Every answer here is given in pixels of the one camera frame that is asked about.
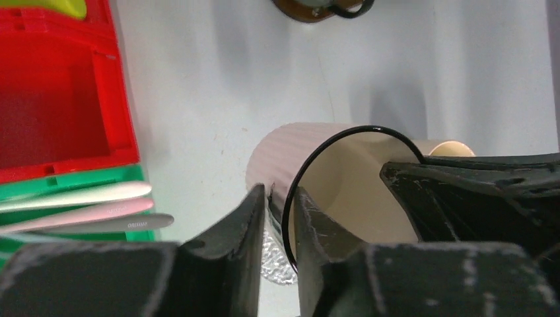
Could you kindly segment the black mug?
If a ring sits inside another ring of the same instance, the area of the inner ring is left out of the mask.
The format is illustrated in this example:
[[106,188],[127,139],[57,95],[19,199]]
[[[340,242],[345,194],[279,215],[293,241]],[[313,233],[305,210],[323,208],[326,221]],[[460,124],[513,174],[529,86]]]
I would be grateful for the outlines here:
[[335,0],[300,0],[298,3],[319,12],[329,12],[341,18],[353,19],[371,10],[375,0],[335,1]]

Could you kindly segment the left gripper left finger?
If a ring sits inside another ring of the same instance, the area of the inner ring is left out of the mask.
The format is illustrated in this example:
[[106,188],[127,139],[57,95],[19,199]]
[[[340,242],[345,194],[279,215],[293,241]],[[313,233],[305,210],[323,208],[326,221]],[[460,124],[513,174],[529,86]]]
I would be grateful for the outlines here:
[[1,272],[2,316],[257,316],[265,187],[185,242],[50,242]]

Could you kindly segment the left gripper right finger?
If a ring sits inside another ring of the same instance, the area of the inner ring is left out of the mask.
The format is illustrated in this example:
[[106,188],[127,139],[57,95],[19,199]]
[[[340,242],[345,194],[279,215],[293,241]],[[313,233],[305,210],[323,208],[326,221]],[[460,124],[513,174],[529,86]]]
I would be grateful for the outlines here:
[[558,316],[559,298],[521,249],[500,242],[370,244],[294,198],[302,316]]

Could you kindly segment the cream mug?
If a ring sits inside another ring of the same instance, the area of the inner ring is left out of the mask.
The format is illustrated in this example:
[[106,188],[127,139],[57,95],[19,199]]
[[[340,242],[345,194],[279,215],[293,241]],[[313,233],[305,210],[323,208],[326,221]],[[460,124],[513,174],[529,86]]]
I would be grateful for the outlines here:
[[413,140],[421,153],[434,157],[474,157],[475,153],[464,143],[455,140]]

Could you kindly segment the white ribbed mug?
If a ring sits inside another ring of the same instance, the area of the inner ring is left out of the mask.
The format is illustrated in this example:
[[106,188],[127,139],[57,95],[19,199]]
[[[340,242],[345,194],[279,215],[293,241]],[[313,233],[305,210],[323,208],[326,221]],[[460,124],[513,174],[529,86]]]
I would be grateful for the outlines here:
[[293,210],[298,188],[361,240],[417,242],[409,217],[380,172],[387,162],[424,160],[411,139],[387,127],[289,123],[258,143],[248,161],[246,185],[265,186],[269,233],[296,266]]

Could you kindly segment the clear textured oval tray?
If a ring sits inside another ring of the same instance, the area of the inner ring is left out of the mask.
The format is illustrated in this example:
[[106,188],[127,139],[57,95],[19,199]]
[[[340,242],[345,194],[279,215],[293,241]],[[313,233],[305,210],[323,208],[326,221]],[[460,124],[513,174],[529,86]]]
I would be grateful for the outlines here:
[[261,275],[282,286],[297,284],[297,273],[292,268],[277,229],[279,225],[266,214],[262,242]]

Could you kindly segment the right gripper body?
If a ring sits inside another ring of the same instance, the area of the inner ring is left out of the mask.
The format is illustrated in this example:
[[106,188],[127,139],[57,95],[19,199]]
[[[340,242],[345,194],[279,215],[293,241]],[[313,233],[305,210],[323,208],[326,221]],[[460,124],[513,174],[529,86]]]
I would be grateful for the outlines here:
[[380,176],[420,243],[517,245],[559,298],[559,155],[388,162]]

